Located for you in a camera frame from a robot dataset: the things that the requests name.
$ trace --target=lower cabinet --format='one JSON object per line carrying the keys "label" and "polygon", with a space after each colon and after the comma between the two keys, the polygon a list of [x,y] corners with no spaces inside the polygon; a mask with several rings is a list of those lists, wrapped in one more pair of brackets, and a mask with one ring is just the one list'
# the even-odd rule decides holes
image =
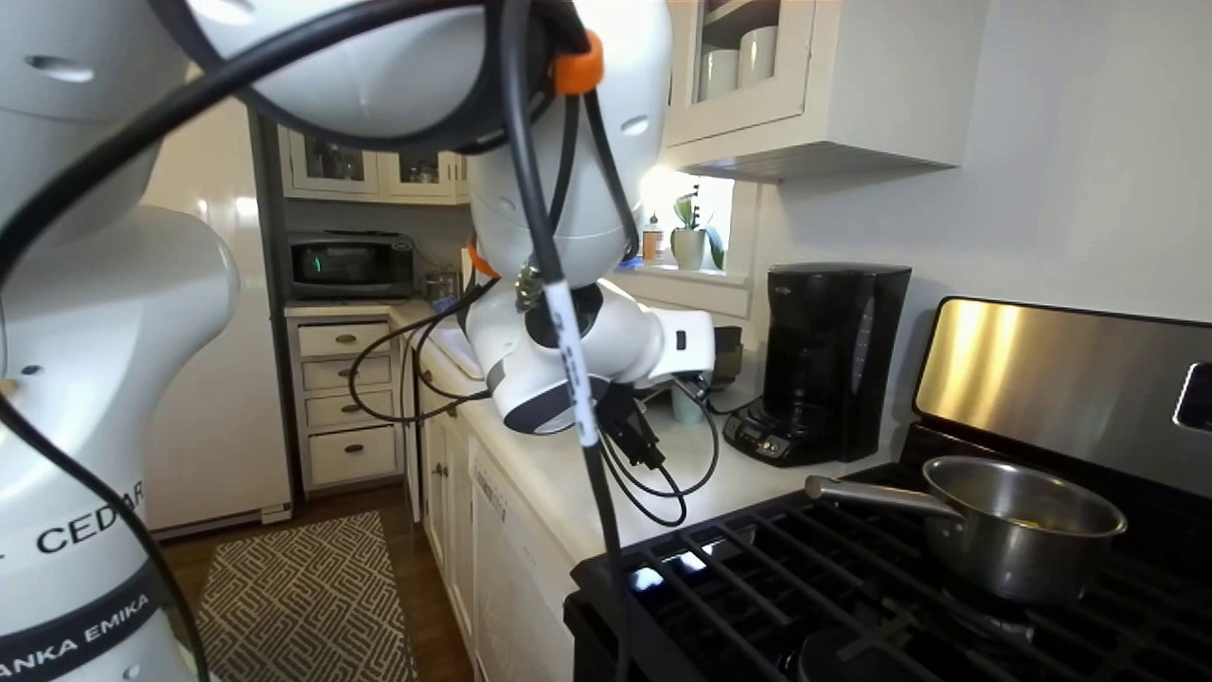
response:
{"label": "lower cabinet", "polygon": [[423,421],[419,453],[423,535],[475,666],[489,682],[567,682],[571,633],[559,605],[571,560],[458,412]]}

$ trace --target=drawer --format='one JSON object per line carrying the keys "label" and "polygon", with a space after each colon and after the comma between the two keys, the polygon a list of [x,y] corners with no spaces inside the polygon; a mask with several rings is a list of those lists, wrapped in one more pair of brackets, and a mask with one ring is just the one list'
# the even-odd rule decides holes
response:
{"label": "drawer", "polygon": [[393,430],[332,434],[306,439],[312,489],[397,474]]}
{"label": "drawer", "polygon": [[[332,391],[349,382],[349,359],[313,359],[302,364],[302,391]],[[357,369],[357,388],[389,388],[389,359],[385,358],[369,358]]]}
{"label": "drawer", "polygon": [[389,326],[298,326],[298,358],[357,358],[385,333]]}
{"label": "drawer", "polygon": [[[389,391],[361,391],[361,400],[376,412],[393,412]],[[384,425],[384,421],[365,412],[349,393],[306,400],[306,434],[336,434],[336,430],[369,430],[369,425]]]}

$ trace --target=microwave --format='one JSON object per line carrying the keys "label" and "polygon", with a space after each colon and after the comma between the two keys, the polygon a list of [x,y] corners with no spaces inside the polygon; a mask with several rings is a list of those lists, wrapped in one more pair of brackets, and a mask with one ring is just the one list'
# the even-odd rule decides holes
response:
{"label": "microwave", "polygon": [[296,299],[407,299],[415,291],[412,240],[389,232],[325,232],[287,240]]}

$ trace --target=pot handle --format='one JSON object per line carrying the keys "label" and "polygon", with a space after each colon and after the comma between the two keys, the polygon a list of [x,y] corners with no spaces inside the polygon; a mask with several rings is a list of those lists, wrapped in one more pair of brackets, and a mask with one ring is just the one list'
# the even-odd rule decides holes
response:
{"label": "pot handle", "polygon": [[949,509],[948,499],[933,498],[933,492],[915,492],[915,489],[893,489],[893,487],[864,487],[864,483],[835,483],[835,479],[806,479],[803,492],[812,499],[857,499],[857,506],[881,506],[881,509],[907,509],[915,516],[948,516],[948,521],[962,521],[960,509]]}

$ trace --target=stainless steel pot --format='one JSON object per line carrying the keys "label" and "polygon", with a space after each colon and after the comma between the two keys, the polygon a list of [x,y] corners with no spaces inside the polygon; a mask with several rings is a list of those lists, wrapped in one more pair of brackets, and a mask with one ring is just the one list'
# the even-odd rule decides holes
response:
{"label": "stainless steel pot", "polygon": [[816,499],[890,506],[929,516],[929,550],[975,589],[1013,604],[1072,604],[1130,521],[1063,479],[996,459],[942,456],[922,467],[933,492],[806,479]]}

